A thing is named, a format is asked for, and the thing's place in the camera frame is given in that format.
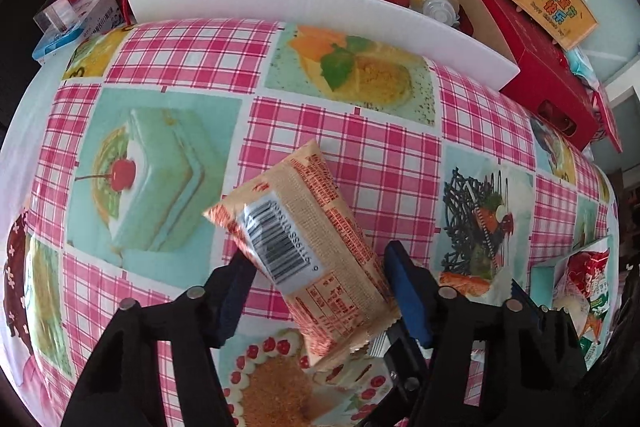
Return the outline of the red patterned lidded box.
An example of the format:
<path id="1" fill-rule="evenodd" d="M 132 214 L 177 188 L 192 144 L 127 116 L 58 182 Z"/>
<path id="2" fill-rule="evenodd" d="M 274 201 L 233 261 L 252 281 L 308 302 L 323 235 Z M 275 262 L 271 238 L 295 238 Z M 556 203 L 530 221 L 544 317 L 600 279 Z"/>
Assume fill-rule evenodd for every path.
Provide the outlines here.
<path id="1" fill-rule="evenodd" d="M 596 117 L 598 129 L 593 135 L 592 142 L 608 139 L 617 153 L 623 152 L 623 144 L 618 132 L 615 116 L 610 106 L 610 100 L 605 89 L 598 84 L 592 92 L 593 115 Z"/>

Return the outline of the large red gift box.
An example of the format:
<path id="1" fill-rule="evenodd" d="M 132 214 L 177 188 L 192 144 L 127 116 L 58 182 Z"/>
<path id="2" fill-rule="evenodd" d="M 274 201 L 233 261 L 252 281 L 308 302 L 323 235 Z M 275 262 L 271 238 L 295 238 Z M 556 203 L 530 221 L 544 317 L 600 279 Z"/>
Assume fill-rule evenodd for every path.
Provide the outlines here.
<path id="1" fill-rule="evenodd" d="M 596 135 L 598 122 L 562 49 L 511 0 L 474 0 L 465 14 L 472 36 L 520 69 L 500 91 L 583 150 Z"/>

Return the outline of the clear acrylic box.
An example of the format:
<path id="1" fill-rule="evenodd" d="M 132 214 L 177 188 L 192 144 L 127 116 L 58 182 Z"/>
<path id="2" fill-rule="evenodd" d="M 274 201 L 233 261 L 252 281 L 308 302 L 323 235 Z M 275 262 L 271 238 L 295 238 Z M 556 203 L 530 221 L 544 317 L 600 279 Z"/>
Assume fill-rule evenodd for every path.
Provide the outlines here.
<path id="1" fill-rule="evenodd" d="M 104 34 L 124 22 L 116 0 L 47 0 L 34 16 L 42 32 L 32 58 L 39 64 L 66 44 Z"/>

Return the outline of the cartoon girl bedsheet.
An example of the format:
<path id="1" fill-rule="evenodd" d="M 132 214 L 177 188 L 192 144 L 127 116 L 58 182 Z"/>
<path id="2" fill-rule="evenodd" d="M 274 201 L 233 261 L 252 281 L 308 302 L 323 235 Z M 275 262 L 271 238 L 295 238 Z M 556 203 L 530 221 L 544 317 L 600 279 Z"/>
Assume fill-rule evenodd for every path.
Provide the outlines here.
<path id="1" fill-rule="evenodd" d="M 35 357 L 26 317 L 26 212 L 44 129 L 69 46 L 39 67 L 1 147 L 1 400 L 34 426 L 56 426 L 60 414 Z"/>

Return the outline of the beige orange snack packet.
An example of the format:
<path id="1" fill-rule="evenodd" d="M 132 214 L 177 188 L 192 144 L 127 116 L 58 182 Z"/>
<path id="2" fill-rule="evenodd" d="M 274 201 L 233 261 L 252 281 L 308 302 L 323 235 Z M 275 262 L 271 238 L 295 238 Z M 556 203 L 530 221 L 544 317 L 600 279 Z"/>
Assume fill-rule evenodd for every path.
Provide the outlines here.
<path id="1" fill-rule="evenodd" d="M 327 371 L 400 317 L 390 284 L 320 146 L 309 141 L 204 212 L 273 283 Z"/>

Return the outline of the blue wet wipes pack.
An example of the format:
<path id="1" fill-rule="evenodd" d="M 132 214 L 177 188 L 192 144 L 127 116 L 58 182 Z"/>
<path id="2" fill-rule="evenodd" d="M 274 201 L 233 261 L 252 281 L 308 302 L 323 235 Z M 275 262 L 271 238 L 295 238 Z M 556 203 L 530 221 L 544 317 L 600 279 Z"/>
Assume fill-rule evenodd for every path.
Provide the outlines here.
<path id="1" fill-rule="evenodd" d="M 600 86 L 600 81 L 594 71 L 588 56 L 582 52 L 579 46 L 565 52 L 568 67 L 574 76 L 576 76 L 582 84 L 592 91 L 596 91 Z"/>

